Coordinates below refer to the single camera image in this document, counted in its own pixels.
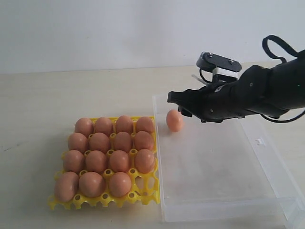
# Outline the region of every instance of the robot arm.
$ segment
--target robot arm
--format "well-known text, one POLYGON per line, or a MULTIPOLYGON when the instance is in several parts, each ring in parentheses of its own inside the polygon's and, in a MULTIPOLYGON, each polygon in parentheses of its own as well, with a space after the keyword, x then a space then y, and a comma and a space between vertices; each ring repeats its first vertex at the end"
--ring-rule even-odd
POLYGON ((220 123, 230 118, 245 118, 260 114, 265 119, 287 123, 293 119, 278 120, 291 109, 305 107, 305 50, 297 53, 282 39, 270 35, 263 39, 263 49, 269 57, 280 59, 273 68, 253 65, 237 79, 241 65, 234 60, 203 52, 197 61, 200 75, 206 86, 198 90, 169 92, 169 103, 178 105, 185 116, 198 117, 202 122, 220 123), (282 46, 296 59, 286 62, 270 52, 267 41, 282 46), (202 71, 212 72, 211 82, 204 79, 202 71))

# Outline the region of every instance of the egg tray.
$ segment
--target egg tray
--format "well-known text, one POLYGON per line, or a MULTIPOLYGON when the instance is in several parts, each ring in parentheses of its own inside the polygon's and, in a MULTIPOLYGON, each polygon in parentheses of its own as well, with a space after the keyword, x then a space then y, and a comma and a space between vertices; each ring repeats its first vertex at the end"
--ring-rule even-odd
MULTIPOLYGON (((135 125, 136 125, 136 122, 139 118, 140 117, 132 117, 132 121, 133 121, 133 133, 131 134, 132 141, 133 141, 134 136, 136 134, 135 133, 135 125)), ((116 123, 116 120, 118 118, 117 117, 116 118, 112 117, 112 118, 109 118, 109 119, 113 123, 114 133, 112 133, 109 137, 110 142, 111 142, 111 149, 106 153, 106 156, 108 158, 114 152, 113 140, 116 136, 115 123, 116 123)), ((93 123, 95 123, 97 118, 92 118, 91 120, 93 121, 93 123)), ((153 133, 151 133, 151 135, 154 139, 154 149, 152 150, 152 152, 154 154, 156 154, 156 152, 157 152, 157 150, 156 150, 157 149, 156 133, 153 132, 153 133)), ((62 153, 62 155, 61 155, 62 159, 64 159, 66 152, 67 151, 62 153)), ((147 204, 149 204, 149 202, 151 200, 154 200, 157 204, 159 204, 160 203, 160 184, 159 184, 159 179, 156 176, 156 172, 158 170, 158 159, 155 158, 156 162, 155 162, 155 166, 154 166, 153 171, 151 171, 150 173, 146 173, 146 174, 140 173, 134 166, 134 158, 135 158, 137 152, 138 151, 134 148, 134 143, 133 143, 133 149, 131 149, 130 152, 128 153, 129 158, 131 159, 131 168, 127 172, 127 174, 129 175, 129 177, 131 178, 131 181, 132 181, 132 188, 131 188, 130 192, 127 193, 124 197, 116 198, 116 197, 114 197, 110 194, 109 188, 108 188, 108 183, 109 183, 109 179, 114 174, 114 172, 110 168, 108 168, 103 172, 103 174, 101 174, 106 181, 106 189, 99 197, 89 198, 89 197, 84 196, 78 190, 78 192, 76 193, 74 198, 71 201, 65 202, 65 203, 58 201, 57 198, 54 195, 51 195, 51 196, 48 197, 48 205, 50 206, 50 208, 52 210, 54 210, 56 205, 63 205, 65 209, 71 209, 72 204, 75 206, 76 209, 80 209, 82 203, 84 203, 84 202, 88 203, 92 207, 96 206, 97 203, 99 203, 99 202, 104 207, 107 207, 110 202, 115 202, 117 204, 117 206, 120 207, 120 208, 123 206, 125 201, 127 201, 131 204, 134 204, 136 201, 140 201, 140 202, 142 202, 143 205, 147 205, 147 204), (154 184, 153 184, 152 187, 149 187, 149 180, 151 178, 154 179, 154 184), (139 187, 136 184, 137 179, 142 179, 143 187, 139 187)), ((87 150, 84 153, 84 156, 86 157, 89 153, 90 153, 90 150, 87 150)), ((60 177, 60 175, 63 174, 64 172, 65 172, 64 169, 61 170, 61 171, 58 171, 55 174, 54 179, 57 180, 60 177)), ((86 172, 87 172, 87 170, 85 168, 84 170, 82 170, 79 173, 79 176, 81 177, 86 172)))

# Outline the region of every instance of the white wall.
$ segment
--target white wall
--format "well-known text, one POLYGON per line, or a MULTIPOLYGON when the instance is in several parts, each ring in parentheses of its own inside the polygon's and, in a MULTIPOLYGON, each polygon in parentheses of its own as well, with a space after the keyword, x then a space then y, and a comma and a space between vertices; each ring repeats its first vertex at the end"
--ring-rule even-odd
POLYGON ((195 65, 201 51, 268 60, 305 49, 304 0, 0 0, 0 73, 195 65))

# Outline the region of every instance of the clear plastic container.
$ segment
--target clear plastic container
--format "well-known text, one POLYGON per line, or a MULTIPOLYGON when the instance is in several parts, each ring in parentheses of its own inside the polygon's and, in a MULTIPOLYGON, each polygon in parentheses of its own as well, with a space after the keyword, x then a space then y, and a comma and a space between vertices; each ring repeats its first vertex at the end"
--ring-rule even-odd
POLYGON ((170 133, 167 95, 153 98, 161 206, 167 222, 284 214, 298 228, 305 199, 256 117, 202 124, 184 117, 170 133))

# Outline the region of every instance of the plastic egg tray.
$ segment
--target plastic egg tray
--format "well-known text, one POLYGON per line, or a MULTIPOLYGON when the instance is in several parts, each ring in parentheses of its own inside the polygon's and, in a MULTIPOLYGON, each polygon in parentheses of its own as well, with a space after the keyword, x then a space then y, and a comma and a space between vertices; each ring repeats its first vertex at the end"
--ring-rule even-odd
MULTIPOLYGON (((140 117, 131 117, 131 119, 133 121, 133 133, 131 134, 132 139, 134 139, 134 136, 136 134, 135 125, 139 118, 140 117)), ((114 152, 113 140, 116 136, 115 123, 118 118, 112 117, 109 119, 113 123, 114 133, 112 133, 109 137, 110 141, 111 141, 112 149, 110 149, 106 154, 106 156, 108 158, 114 152)), ((97 118, 92 118, 91 120, 93 121, 93 123, 95 123, 97 118)), ((156 132, 153 132, 152 136, 154 139, 153 153, 156 155, 156 152, 157 152, 157 150, 156 150, 157 149, 156 132)), ((66 152, 67 151, 62 153, 62 155, 61 155, 62 159, 64 159, 66 152)), ((86 151, 84 153, 84 155, 87 156, 89 153, 90 153, 90 150, 86 151)), ((106 189, 99 197, 88 198, 88 197, 84 196, 80 191, 78 191, 77 194, 74 196, 74 198, 71 201, 63 203, 63 202, 58 201, 54 195, 51 195, 48 197, 48 205, 53 210, 53 209, 55 209, 55 206, 58 204, 63 205, 65 209, 71 209, 72 204, 75 206, 76 209, 80 209, 81 205, 84 202, 88 203, 92 207, 96 206, 97 203, 99 203, 99 202, 101 202, 101 204, 104 207, 107 207, 108 204, 112 201, 115 202, 118 207, 122 207, 125 201, 127 201, 131 204, 135 203, 136 201, 140 201, 140 202, 142 202, 142 204, 147 205, 151 200, 154 200, 157 204, 159 204, 160 203, 160 184, 159 184, 159 179, 156 176, 156 172, 158 170, 158 160, 156 158, 155 167, 152 172, 143 174, 143 173, 140 173, 139 171, 137 171, 137 169, 134 166, 134 157, 136 156, 136 154, 137 154, 137 150, 134 148, 134 144, 133 144, 133 149, 131 149, 130 152, 128 153, 128 155, 132 161, 132 166, 129 169, 129 171, 127 172, 127 174, 130 176, 131 181, 132 181, 132 188, 131 188, 130 192, 128 194, 126 194, 124 197, 116 198, 110 194, 109 188, 108 188, 108 182, 109 182, 110 177, 114 174, 114 172, 110 168, 108 168, 103 172, 103 174, 101 174, 106 181, 106 189), (137 185, 140 183, 140 182, 136 182, 136 180, 138 180, 138 179, 142 179, 143 185, 137 185), (150 179, 154 180, 152 187, 150 187, 150 179)), ((64 172, 65 172, 64 170, 58 171, 55 174, 54 179, 57 180, 60 177, 60 175, 64 172)), ((82 170, 79 173, 79 176, 82 176, 86 172, 87 171, 85 168, 84 170, 82 170)))

